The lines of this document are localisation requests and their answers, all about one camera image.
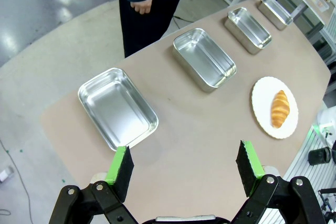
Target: black cable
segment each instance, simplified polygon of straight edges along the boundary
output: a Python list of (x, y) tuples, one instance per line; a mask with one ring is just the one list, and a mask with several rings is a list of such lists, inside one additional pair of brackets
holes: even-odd
[(194, 23), (194, 21), (186, 20), (186, 19), (178, 17), (178, 16), (173, 16), (173, 17), (177, 18), (177, 19), (180, 19), (180, 20), (183, 20), (183, 21), (186, 21), (186, 22), (189, 22), (189, 23)]
[(9, 216), (11, 215), (12, 213), (7, 210), (7, 209), (0, 209), (0, 215), (6, 215), (6, 216)]
[(9, 152), (6, 150), (6, 148), (5, 148), (5, 146), (4, 146), (4, 144), (3, 144), (3, 142), (2, 142), (1, 139), (0, 139), (0, 144), (1, 144), (2, 148), (4, 149), (4, 151), (7, 153), (8, 157), (10, 158), (10, 160), (12, 161), (13, 165), (15, 166), (15, 169), (17, 170), (17, 173), (18, 173), (18, 175), (19, 175), (19, 178), (20, 178), (20, 180), (21, 180), (21, 183), (22, 183), (22, 185), (23, 185), (23, 188), (24, 188), (24, 190), (25, 190), (25, 192), (26, 192), (26, 194), (27, 194), (27, 197), (28, 197), (28, 207), (29, 207), (29, 217), (30, 217), (30, 222), (31, 222), (31, 224), (34, 224), (34, 223), (33, 223), (33, 219), (32, 219), (32, 217), (31, 217), (31, 216), (32, 216), (32, 213), (31, 213), (31, 207), (30, 207), (30, 197), (29, 197), (27, 188), (26, 188), (26, 186), (25, 186), (25, 183), (23, 183), (23, 180), (22, 180), (21, 174), (20, 174), (20, 172), (19, 172), (19, 169), (17, 168), (17, 166), (16, 166), (16, 164), (15, 164), (15, 162), (14, 162), (12, 156), (11, 156), (11, 155), (9, 154)]
[(175, 25), (178, 27), (178, 29), (181, 29), (181, 28), (179, 27), (179, 25), (177, 24), (177, 22), (176, 22), (176, 20), (175, 20), (175, 17), (173, 17), (173, 20), (174, 20)]

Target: person's hand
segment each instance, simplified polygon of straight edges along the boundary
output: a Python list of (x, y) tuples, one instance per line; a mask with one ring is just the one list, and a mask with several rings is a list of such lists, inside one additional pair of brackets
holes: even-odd
[(151, 11), (153, 0), (145, 0), (141, 2), (131, 2), (131, 7), (134, 8), (134, 10), (138, 13), (145, 14), (149, 13)]

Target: metal tray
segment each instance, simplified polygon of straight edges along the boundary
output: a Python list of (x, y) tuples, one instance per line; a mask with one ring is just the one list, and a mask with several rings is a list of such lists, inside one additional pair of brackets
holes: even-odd
[(225, 26), (251, 54), (256, 54), (272, 41), (269, 32), (243, 7), (228, 13)]
[(215, 90), (236, 73), (235, 63), (200, 28), (187, 31), (174, 40), (174, 55), (205, 92)]
[(279, 30), (284, 30), (293, 22), (292, 17), (276, 0), (261, 0), (258, 9), (264, 14), (269, 21)]
[(155, 112), (121, 69), (111, 68), (84, 83), (78, 97), (114, 151), (133, 147), (158, 126)]

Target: black cylinder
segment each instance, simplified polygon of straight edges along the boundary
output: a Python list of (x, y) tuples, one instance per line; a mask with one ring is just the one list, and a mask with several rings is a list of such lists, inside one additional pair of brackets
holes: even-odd
[(328, 147), (310, 151), (308, 154), (308, 162), (310, 165), (319, 165), (329, 163), (331, 158)]

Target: croissant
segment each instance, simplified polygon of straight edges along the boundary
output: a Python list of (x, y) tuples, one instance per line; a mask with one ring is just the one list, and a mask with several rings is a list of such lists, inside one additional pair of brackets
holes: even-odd
[(280, 90), (274, 97), (271, 108), (272, 126), (280, 128), (289, 115), (289, 103), (283, 90)]

